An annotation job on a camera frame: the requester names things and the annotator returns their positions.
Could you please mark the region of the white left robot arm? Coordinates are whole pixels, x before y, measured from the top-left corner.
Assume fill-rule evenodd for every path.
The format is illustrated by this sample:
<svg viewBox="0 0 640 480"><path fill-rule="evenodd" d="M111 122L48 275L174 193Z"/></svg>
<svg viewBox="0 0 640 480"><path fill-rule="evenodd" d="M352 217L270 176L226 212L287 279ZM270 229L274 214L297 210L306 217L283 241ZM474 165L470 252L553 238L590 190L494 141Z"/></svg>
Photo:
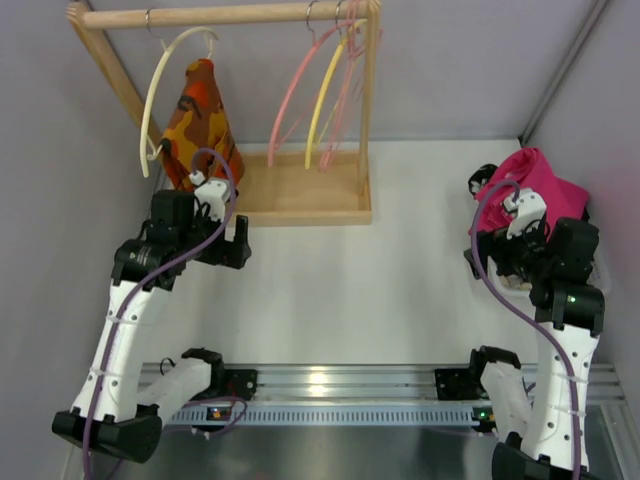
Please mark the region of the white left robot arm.
<svg viewBox="0 0 640 480"><path fill-rule="evenodd" d="M251 256L249 220L211 216L212 205L192 192L161 190L140 232L114 254L109 306L85 383L72 406L55 414L52 431L82 449L144 463L171 417L194 400L231 396L231 371L221 354L187 349L150 387L138 388L148 345L164 303L189 261L242 269Z"/></svg>

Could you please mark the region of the cream plastic hanger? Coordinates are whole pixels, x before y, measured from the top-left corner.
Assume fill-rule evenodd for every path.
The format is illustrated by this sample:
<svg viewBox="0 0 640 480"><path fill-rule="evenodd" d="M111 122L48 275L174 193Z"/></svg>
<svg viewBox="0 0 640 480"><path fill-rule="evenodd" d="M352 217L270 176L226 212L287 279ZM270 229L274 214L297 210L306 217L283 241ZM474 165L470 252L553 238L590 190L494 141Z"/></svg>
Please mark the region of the cream plastic hanger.
<svg viewBox="0 0 640 480"><path fill-rule="evenodd" d="M150 175L149 162L156 160L161 151L159 140L152 140L150 136L152 109L161 77L175 50L184 40L196 34L202 34L204 36L205 46L208 51L207 59L211 59L215 49L215 42L219 40L219 36L211 27L200 26L187 29L180 33L171 43L166 43L163 39L159 40L163 48L163 54L156 64L147 89L140 124L138 154L144 178L148 178Z"/></svg>

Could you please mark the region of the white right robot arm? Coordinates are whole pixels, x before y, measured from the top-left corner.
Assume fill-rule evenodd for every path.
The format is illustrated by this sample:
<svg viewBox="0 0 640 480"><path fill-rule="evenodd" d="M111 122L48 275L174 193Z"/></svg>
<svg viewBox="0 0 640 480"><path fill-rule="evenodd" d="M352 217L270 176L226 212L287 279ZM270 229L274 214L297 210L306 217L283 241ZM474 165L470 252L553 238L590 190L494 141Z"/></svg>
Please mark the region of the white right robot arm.
<svg viewBox="0 0 640 480"><path fill-rule="evenodd" d="M495 479L590 479L585 440L593 354L604 326L603 293L588 278L598 229L561 218L528 271L535 315L517 315L536 332L535 387L524 386L517 355L482 346L470 367L491 402L499 442Z"/></svg>

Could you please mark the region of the orange camouflage trousers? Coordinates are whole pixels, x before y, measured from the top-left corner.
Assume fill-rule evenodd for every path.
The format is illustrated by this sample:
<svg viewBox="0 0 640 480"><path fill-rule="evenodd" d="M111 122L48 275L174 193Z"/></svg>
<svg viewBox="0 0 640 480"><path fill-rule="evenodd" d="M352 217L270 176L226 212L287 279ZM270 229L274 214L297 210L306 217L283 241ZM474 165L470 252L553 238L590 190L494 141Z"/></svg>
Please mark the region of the orange camouflage trousers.
<svg viewBox="0 0 640 480"><path fill-rule="evenodd" d="M224 157L234 181L240 182L245 164L224 110L213 62L205 58L196 60L187 67L185 79L185 87L160 141L168 178L181 191L194 189L189 179L194 169L207 178L225 179L223 167L212 155L195 154L200 148L210 148Z"/></svg>

